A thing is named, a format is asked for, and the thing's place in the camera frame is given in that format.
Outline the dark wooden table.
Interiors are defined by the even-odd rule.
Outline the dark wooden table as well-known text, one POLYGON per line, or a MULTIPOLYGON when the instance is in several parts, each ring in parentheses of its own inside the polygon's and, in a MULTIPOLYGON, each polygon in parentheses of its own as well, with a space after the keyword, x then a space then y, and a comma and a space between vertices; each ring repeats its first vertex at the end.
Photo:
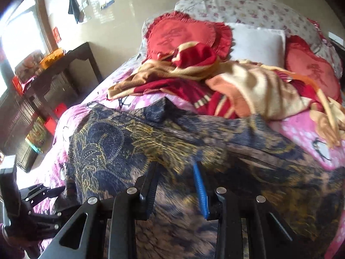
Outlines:
POLYGON ((1 152, 5 156, 16 155, 16 165, 24 172, 33 167, 38 153, 25 140, 30 132, 37 133, 38 142, 44 142, 42 135, 47 129, 39 125, 39 120, 52 117, 58 122, 54 109, 60 103, 71 106, 83 94, 81 84, 86 76, 92 75, 98 83, 104 78, 88 42, 67 52, 40 75, 34 77, 21 96, 13 84, 1 96, 1 152), (81 72, 78 76, 70 73, 70 64, 88 61, 93 73, 81 72))

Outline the red and gold blanket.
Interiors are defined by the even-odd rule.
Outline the red and gold blanket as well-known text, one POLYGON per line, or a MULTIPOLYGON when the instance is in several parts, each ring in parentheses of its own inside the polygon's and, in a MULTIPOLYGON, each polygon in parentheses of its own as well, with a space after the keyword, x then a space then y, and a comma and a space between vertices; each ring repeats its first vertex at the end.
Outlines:
POLYGON ((108 89, 107 98, 163 92, 194 106, 201 115, 227 119, 260 115, 283 120, 308 111, 330 148, 344 140, 344 108, 309 76, 249 60, 222 60, 202 43, 181 44, 148 59, 108 89))

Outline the dark blue gold patterned garment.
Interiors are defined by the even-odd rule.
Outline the dark blue gold patterned garment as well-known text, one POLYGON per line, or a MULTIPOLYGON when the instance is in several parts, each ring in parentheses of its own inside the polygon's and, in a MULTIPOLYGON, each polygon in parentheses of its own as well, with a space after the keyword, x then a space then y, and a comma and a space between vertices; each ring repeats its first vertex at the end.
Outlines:
POLYGON ((305 258, 323 258, 344 206, 344 171, 325 170, 305 150, 273 131, 259 115, 200 116, 167 98, 134 111, 95 105, 70 138, 66 194, 84 202, 116 196, 163 166, 153 215, 138 222, 139 258, 212 258, 216 223, 204 220, 191 162, 238 196, 263 195, 306 238, 305 258))

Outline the white pillow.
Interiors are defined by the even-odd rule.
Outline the white pillow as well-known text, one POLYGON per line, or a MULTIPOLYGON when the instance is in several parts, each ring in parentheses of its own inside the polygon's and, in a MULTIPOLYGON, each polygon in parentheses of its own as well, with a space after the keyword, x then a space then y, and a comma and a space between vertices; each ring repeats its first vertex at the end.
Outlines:
POLYGON ((286 37, 283 30, 227 23, 232 32, 230 60, 250 60, 284 67, 286 37))

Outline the floral pillow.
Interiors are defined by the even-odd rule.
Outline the floral pillow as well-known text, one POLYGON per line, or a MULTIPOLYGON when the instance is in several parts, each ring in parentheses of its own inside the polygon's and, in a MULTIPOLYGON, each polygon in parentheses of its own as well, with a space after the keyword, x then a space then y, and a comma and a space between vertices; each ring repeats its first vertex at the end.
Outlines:
POLYGON ((174 10, 198 20, 283 30, 288 37, 298 35, 332 66, 337 78, 342 77, 342 61, 322 34, 320 24, 276 0, 179 0, 174 10))

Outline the pink penguin blanket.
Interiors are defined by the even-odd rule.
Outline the pink penguin blanket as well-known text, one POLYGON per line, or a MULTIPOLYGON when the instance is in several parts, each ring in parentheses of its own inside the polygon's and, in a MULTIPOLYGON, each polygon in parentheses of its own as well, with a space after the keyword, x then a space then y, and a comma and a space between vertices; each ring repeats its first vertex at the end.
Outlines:
MULTIPOLYGON (((84 100, 83 103, 75 105, 64 112, 56 128, 52 148, 46 154, 44 160, 42 161, 42 164, 40 164, 39 167, 35 169, 33 178, 35 183, 42 183, 50 188, 64 186, 65 190, 63 191, 60 198, 45 200, 41 204, 38 204, 35 207, 35 211, 52 215, 58 212, 60 209, 66 207, 68 204, 84 203, 69 200, 67 198, 66 162, 68 160, 70 138, 74 134, 76 128, 81 123, 83 118, 85 118, 86 115, 89 114, 89 110, 92 107, 94 107, 95 105, 102 105, 109 109, 128 112, 148 107, 163 98, 167 98, 178 109, 189 111, 200 116, 207 116, 199 114, 194 106, 189 102, 175 95, 170 95, 163 92, 145 94, 141 96, 130 95, 115 100, 109 100, 107 96, 102 99, 100 97, 95 98, 92 101, 84 100)), ((289 139, 300 148, 305 150, 314 158, 315 161, 317 161, 321 165, 323 169, 333 171, 338 168, 342 168, 344 171, 344 140, 341 142, 340 146, 330 148, 326 144, 326 141, 317 134, 315 122, 310 118, 308 111, 303 111, 283 120, 268 121, 265 120, 262 116, 261 118, 273 131, 279 133, 280 135, 284 136, 285 138, 289 139)), ((209 174, 208 177, 210 183, 213 186, 219 186, 212 180, 209 174)), ((340 230, 340 223, 344 219, 343 210, 344 206, 340 215, 340 222, 338 224, 336 235, 330 243, 330 246, 327 248, 323 258, 333 258, 339 247, 344 242, 344 233, 340 230)))

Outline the dark hanging cloth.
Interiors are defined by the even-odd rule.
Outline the dark hanging cloth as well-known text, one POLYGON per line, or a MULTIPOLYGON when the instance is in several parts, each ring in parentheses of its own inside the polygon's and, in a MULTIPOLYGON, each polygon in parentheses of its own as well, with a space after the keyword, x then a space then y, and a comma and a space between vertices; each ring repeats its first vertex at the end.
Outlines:
POLYGON ((80 22, 81 12, 77 0, 69 0, 68 14, 74 17, 76 24, 80 22))

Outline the red box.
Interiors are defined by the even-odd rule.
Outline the red box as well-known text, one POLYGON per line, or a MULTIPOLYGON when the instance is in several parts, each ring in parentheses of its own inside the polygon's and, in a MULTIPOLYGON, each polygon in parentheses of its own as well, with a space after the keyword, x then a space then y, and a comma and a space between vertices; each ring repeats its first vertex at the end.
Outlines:
MULTIPOLYGON (((67 110, 67 106, 65 103, 60 103, 55 109, 54 109, 54 114, 58 119, 61 118, 62 114, 67 110)), ((47 129, 47 131, 54 136, 56 127, 57 127, 57 121, 53 119, 52 117, 49 117, 45 124, 44 127, 47 129)))

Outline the orange basket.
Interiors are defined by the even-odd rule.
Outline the orange basket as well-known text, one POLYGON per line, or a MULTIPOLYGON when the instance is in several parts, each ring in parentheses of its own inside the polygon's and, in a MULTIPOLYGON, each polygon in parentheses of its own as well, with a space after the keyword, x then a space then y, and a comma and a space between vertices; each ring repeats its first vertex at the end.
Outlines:
POLYGON ((62 48, 58 48, 51 54, 47 55, 44 59, 42 59, 39 65, 42 69, 47 69, 51 65, 53 65, 57 60, 64 57, 64 55, 65 55, 65 51, 62 48))

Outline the floral bed sheet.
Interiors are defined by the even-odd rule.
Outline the floral bed sheet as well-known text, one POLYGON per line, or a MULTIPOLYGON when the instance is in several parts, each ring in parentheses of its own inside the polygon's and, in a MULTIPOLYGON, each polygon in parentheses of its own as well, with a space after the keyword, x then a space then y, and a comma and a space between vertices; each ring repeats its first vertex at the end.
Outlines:
POLYGON ((153 23, 154 17, 150 17, 145 20, 141 28, 141 44, 139 51, 126 62, 124 62, 119 68, 117 68, 111 75, 107 76, 87 97, 85 100, 94 100, 95 98, 105 98, 107 96, 107 90, 117 82, 123 80, 129 76, 131 72, 138 68, 142 61, 147 56, 147 38, 145 34, 148 31, 149 26, 153 23))

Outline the red heart pillow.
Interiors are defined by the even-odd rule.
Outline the red heart pillow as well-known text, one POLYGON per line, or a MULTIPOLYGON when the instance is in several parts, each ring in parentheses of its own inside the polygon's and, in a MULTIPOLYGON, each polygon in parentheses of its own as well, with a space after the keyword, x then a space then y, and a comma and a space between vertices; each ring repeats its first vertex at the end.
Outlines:
POLYGON ((144 37, 147 41, 147 58, 154 60, 190 41, 211 47, 221 59, 225 59, 232 45, 232 31, 223 22, 199 21, 178 11, 155 18, 144 37))
POLYGON ((315 55, 307 42, 297 35, 286 40, 285 69, 311 78, 327 97, 342 103, 340 82, 332 66, 325 59, 315 55))

